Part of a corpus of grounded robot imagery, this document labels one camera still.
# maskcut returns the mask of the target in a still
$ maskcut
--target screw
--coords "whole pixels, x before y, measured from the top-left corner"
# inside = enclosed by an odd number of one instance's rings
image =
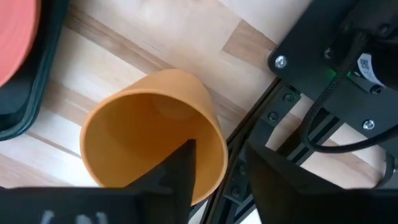
[[[294,95],[286,94],[286,95],[284,95],[283,100],[284,100],[284,102],[292,103],[292,102],[294,102],[295,97],[294,97]]]
[[[323,54],[326,59],[331,59],[335,55],[335,53],[330,48],[326,49]]]
[[[239,198],[239,196],[241,196],[241,189],[239,187],[233,187],[231,194],[234,198]]]
[[[286,67],[286,65],[287,65],[287,59],[285,56],[281,55],[275,59],[275,67],[276,68],[282,69],[282,68]]]
[[[239,167],[239,173],[240,173],[241,175],[246,175],[246,167],[245,167],[244,165],[241,165],[241,166]]]
[[[367,119],[363,124],[362,128],[365,130],[372,130],[375,127],[375,122],[372,119]]]
[[[278,120],[278,117],[279,117],[279,115],[276,112],[271,112],[268,114],[268,120],[270,120],[270,121],[276,121],[276,120]]]
[[[374,85],[374,86],[372,86],[372,88],[371,88],[371,94],[373,94],[373,95],[378,95],[378,94],[380,94],[381,92],[383,92],[383,86],[379,86],[379,85]]]

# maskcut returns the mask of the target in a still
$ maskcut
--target black cable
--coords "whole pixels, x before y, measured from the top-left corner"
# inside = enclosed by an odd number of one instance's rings
[[[384,171],[384,176],[379,180],[379,182],[374,186],[374,188],[380,188],[388,183],[392,176],[394,175],[394,169],[396,168],[394,156],[386,152],[386,171]]]
[[[341,64],[336,76],[328,85],[328,87],[321,93],[319,98],[311,106],[307,114],[305,115],[302,125],[301,125],[301,140],[303,144],[314,151],[322,153],[344,153],[351,152],[360,149],[365,149],[384,141],[390,140],[398,136],[398,125],[388,129],[387,131],[378,134],[367,140],[348,144],[345,146],[321,146],[308,139],[310,128],[312,126],[313,120],[315,119],[318,112],[322,109],[323,105],[330,98],[333,92],[341,85],[341,83],[346,79],[346,75],[354,68],[357,59],[361,56],[363,49],[368,42],[368,36],[362,32],[357,33],[354,37],[354,41],[351,44],[351,48]]]

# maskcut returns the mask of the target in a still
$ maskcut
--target black bracket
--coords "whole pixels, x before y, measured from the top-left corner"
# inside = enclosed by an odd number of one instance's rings
[[[300,93],[295,88],[276,78],[252,107],[227,139],[228,170],[218,189],[208,198],[201,223],[240,223],[256,208],[246,177],[245,142],[249,140],[265,146],[274,128],[299,99]],[[322,111],[314,122],[310,139],[321,144],[342,124],[338,118]],[[300,142],[298,130],[277,152],[298,165],[313,153]],[[190,217],[205,201],[192,208]]]

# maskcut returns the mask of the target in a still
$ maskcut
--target bolt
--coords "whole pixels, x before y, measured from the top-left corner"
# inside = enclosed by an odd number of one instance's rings
[[[233,187],[231,194],[232,194],[232,197],[239,198],[239,196],[241,196],[241,189],[239,187]]]
[[[367,119],[363,124],[362,128],[365,130],[372,130],[375,127],[375,122],[372,119]]]
[[[377,31],[377,34],[378,34],[378,35],[381,35],[381,36],[385,36],[385,35],[387,34],[387,32],[388,32],[389,29],[390,29],[390,25],[388,25],[388,24],[383,24],[383,25],[381,25],[381,26],[379,27],[379,30]]]
[[[271,112],[268,114],[268,120],[270,120],[270,121],[276,121],[276,120],[278,120],[278,117],[279,117],[279,115],[276,112]]]
[[[372,86],[372,88],[371,88],[371,94],[373,94],[373,95],[378,95],[378,94],[380,94],[381,92],[383,92],[383,86],[380,86],[380,85],[374,85],[374,86]]]
[[[295,97],[294,97],[294,95],[286,94],[286,95],[284,95],[283,100],[284,100],[284,102],[292,103],[292,102],[294,102]]]
[[[335,53],[330,48],[326,49],[323,54],[326,59],[331,59],[333,56],[335,56]]]
[[[282,69],[282,68],[286,67],[286,65],[287,65],[287,59],[285,56],[281,55],[275,59],[275,67],[276,68]]]
[[[239,167],[239,173],[240,173],[241,175],[246,175],[246,167],[245,167],[244,165],[241,165],[241,166]]]

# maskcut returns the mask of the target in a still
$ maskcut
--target cup rim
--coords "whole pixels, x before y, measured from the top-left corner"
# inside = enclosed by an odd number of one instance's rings
[[[225,173],[226,173],[226,168],[228,165],[228,150],[227,150],[227,146],[226,146],[226,142],[224,140],[224,136],[221,133],[220,127],[218,124],[215,124],[211,119],[209,119],[207,116],[205,116],[205,114],[203,113],[202,109],[200,107],[198,107],[195,104],[192,103],[188,103],[186,101],[183,101],[179,98],[176,98],[174,96],[172,96],[171,94],[162,91],[162,90],[158,90],[158,89],[151,89],[151,88],[146,88],[146,89],[131,89],[131,90],[124,90],[124,91],[120,91],[119,93],[116,93],[114,95],[111,95],[109,97],[107,97],[106,99],[104,99],[103,101],[101,101],[94,110],[92,110],[85,122],[83,123],[83,126],[81,127],[81,132],[80,132],[80,154],[81,154],[81,159],[86,167],[86,170],[88,171],[88,173],[90,174],[90,176],[95,180],[95,182],[100,186],[100,187],[104,187],[104,184],[99,180],[99,178],[97,178],[97,176],[95,175],[95,173],[93,172],[90,163],[88,162],[86,153],[85,153],[85,136],[86,136],[86,132],[88,129],[89,124],[91,123],[92,119],[94,118],[94,115],[96,115],[101,109],[103,109],[106,105],[108,105],[110,102],[114,101],[114,100],[118,100],[122,97],[125,96],[131,96],[131,95],[138,95],[138,94],[155,94],[155,95],[162,95],[162,96],[167,96],[170,98],[173,98],[175,100],[178,100],[182,103],[185,103],[189,106],[191,106],[193,109],[195,109],[196,111],[198,111],[202,116],[204,116],[209,123],[213,126],[213,129],[216,131],[218,138],[221,140],[221,150],[223,151],[223,166],[221,169],[221,172],[218,176],[217,181],[215,182],[215,184],[203,195],[199,196],[198,198],[196,198],[194,200],[192,200],[192,205],[195,205],[199,202],[201,202],[202,200],[206,199],[208,196],[210,196],[220,185],[221,181],[223,180]]]

